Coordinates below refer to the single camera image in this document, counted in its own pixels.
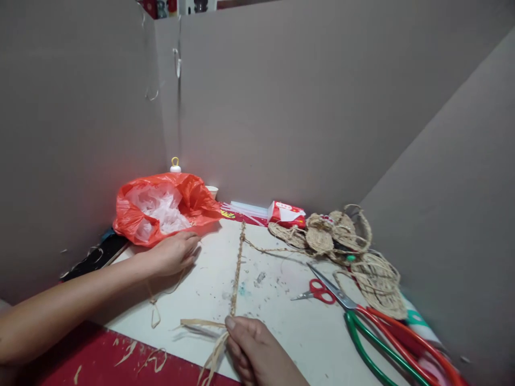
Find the scissor blade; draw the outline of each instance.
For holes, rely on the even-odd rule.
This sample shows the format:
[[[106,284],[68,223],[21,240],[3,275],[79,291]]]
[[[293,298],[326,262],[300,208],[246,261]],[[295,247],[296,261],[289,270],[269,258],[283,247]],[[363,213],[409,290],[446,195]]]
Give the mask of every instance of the scissor blade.
[[[300,299],[307,299],[307,298],[311,298],[311,297],[312,297],[311,291],[307,291],[307,292],[302,292],[302,294],[296,296],[295,298],[291,298],[290,300],[300,300]]]
[[[313,271],[315,276],[327,287],[329,291],[336,297],[336,300],[344,309],[355,309],[357,304],[353,300],[345,295],[338,287],[336,287],[329,279],[327,279],[318,269],[313,267],[310,263],[307,266]]]
[[[333,295],[337,296],[337,294],[341,292],[340,289],[336,287],[331,281],[329,281],[329,279],[327,279],[324,275],[322,275],[318,269],[313,267],[310,263],[308,263],[307,266],[311,268],[315,276],[327,287],[328,290],[333,293]]]

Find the hand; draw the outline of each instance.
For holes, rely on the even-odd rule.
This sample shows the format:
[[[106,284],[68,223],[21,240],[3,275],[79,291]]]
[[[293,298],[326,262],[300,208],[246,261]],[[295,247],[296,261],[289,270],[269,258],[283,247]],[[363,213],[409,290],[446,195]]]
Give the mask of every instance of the hand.
[[[245,386],[309,386],[295,363],[257,319],[227,317],[227,346]]]
[[[143,258],[151,265],[152,276],[170,276],[192,265],[196,260],[193,251],[199,241],[200,237],[194,232],[179,232],[144,252]]]

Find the paper cup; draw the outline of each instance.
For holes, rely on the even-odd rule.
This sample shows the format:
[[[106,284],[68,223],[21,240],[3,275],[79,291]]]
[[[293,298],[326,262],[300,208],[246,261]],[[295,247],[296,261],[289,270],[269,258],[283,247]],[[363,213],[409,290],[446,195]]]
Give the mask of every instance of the paper cup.
[[[206,188],[208,188],[209,192],[213,196],[213,199],[216,199],[216,193],[218,193],[218,188],[211,187],[211,186],[206,186]]]

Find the scissors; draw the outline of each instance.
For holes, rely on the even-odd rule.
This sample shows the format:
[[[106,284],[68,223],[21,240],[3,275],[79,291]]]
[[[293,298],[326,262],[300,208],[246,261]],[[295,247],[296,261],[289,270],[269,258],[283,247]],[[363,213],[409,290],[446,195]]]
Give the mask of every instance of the scissors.
[[[325,304],[336,303],[336,297],[332,294],[330,290],[327,289],[327,287],[319,279],[310,280],[310,290],[298,295],[296,298],[291,298],[291,300],[309,298],[318,299],[320,301],[323,301]]]
[[[336,301],[340,306],[345,310],[345,323],[347,328],[349,329],[349,334],[354,343],[356,350],[359,353],[359,356],[363,359],[368,368],[374,373],[374,375],[385,385],[388,386],[396,386],[396,384],[388,378],[379,367],[376,366],[374,362],[370,359],[368,354],[363,349],[363,345],[359,340],[359,336],[357,333],[357,329],[367,337],[369,337],[372,341],[376,343],[382,351],[384,351],[390,358],[392,358],[401,368],[408,372],[416,381],[418,381],[421,385],[424,386],[440,386],[436,378],[420,367],[416,361],[416,359],[412,356],[410,352],[406,350],[406,348],[398,341],[398,339],[393,335],[392,331],[402,330],[402,333],[405,336],[409,336],[410,339],[414,340],[416,343],[421,345],[427,352],[433,356],[433,358],[441,365],[441,367],[447,373],[448,379],[451,381],[451,384],[454,386],[462,386],[461,378],[458,372],[454,369],[452,364],[445,359],[445,357],[440,354],[433,346],[431,346],[428,342],[426,342],[423,338],[421,338],[418,334],[411,331],[408,327],[398,322],[397,320],[386,316],[385,314],[367,307],[366,309],[356,303],[354,303],[347,295],[345,295],[338,287],[336,287],[331,281],[329,281],[324,275],[322,275],[316,268],[312,265],[308,264],[310,269],[313,271],[315,276],[319,281],[324,285],[324,287],[331,292]],[[377,336],[374,335],[365,325],[359,320],[357,314],[361,317],[365,318],[367,321],[371,322],[375,327],[377,327],[383,335],[387,338],[387,340],[395,347],[395,349],[401,354],[396,354],[393,350],[391,350],[386,344],[382,342]]]

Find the gray wall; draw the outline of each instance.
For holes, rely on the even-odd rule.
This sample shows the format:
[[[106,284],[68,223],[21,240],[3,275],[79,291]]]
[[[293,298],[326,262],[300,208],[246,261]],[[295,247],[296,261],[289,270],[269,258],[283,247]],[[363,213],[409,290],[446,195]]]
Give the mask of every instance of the gray wall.
[[[179,21],[177,18],[160,19],[154,22],[154,27],[159,69],[159,103],[162,111],[166,162],[170,166],[171,159],[180,156],[182,132],[178,113],[180,84],[175,74],[175,59],[172,51],[173,48],[178,47]]]
[[[0,3],[0,298],[56,283],[111,225],[118,188],[164,170],[141,21],[127,0]]]
[[[359,202],[514,13],[507,0],[283,0],[185,16],[182,167],[224,200]]]
[[[362,202],[374,245],[478,386],[515,377],[514,63],[515,29]]]

